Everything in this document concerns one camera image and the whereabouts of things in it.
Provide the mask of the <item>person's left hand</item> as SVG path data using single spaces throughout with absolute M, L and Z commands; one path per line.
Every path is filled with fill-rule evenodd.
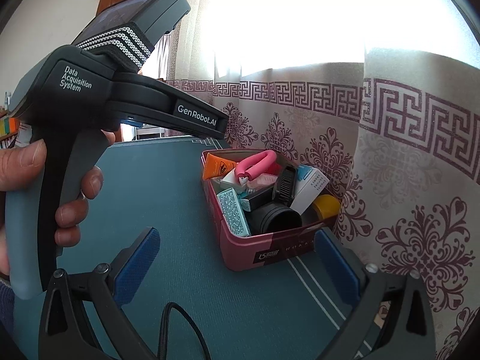
M 1 152 L 1 214 L 5 214 L 7 195 L 32 195 L 33 200 L 41 196 L 41 177 L 47 158 L 44 141 L 36 141 L 23 148 L 3 150 Z M 59 230 L 55 233 L 55 242 L 60 246 L 72 246 L 80 240 L 77 225 L 88 213 L 86 198 L 96 197 L 103 186 L 103 173 L 94 167 L 81 181 L 82 196 L 74 202 L 62 205 L 55 217 Z

